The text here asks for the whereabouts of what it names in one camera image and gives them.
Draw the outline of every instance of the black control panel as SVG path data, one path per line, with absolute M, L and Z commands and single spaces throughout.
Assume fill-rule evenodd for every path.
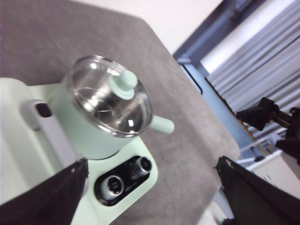
M 97 178 L 94 193 L 100 203 L 114 206 L 145 182 L 152 169 L 147 157 L 134 156 Z

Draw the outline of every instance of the lid knob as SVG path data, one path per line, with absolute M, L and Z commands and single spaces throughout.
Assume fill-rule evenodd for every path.
M 108 81 L 112 92 L 124 100 L 133 98 L 137 83 L 136 75 L 129 70 L 124 70 L 119 76 L 111 76 Z

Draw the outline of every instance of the control knob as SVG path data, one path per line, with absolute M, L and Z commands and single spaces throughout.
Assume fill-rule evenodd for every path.
M 109 176 L 101 184 L 101 194 L 106 200 L 112 200 L 118 197 L 122 194 L 123 190 L 123 180 L 117 175 Z
M 134 162 L 133 166 L 134 166 L 134 170 L 131 178 L 134 180 L 147 175 L 148 173 L 150 173 L 152 169 L 152 163 L 150 159 L 148 159 L 147 157 L 138 158 Z

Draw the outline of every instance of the gray table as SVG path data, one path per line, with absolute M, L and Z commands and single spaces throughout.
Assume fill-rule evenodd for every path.
M 159 179 L 113 224 L 195 225 L 219 188 L 218 157 L 236 158 L 238 147 L 149 25 L 70 1 L 1 1 L 1 76 L 28 85 L 58 83 L 76 59 L 90 54 L 132 70 L 155 114 L 175 123 L 172 135 L 142 134 Z

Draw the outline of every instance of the tripod head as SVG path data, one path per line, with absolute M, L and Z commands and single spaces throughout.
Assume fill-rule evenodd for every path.
M 285 138 L 276 142 L 276 147 L 295 157 L 300 165 L 300 108 L 294 107 L 287 114 L 274 101 L 263 97 L 255 107 L 236 113 L 236 117 L 262 131 L 271 120 L 286 128 Z

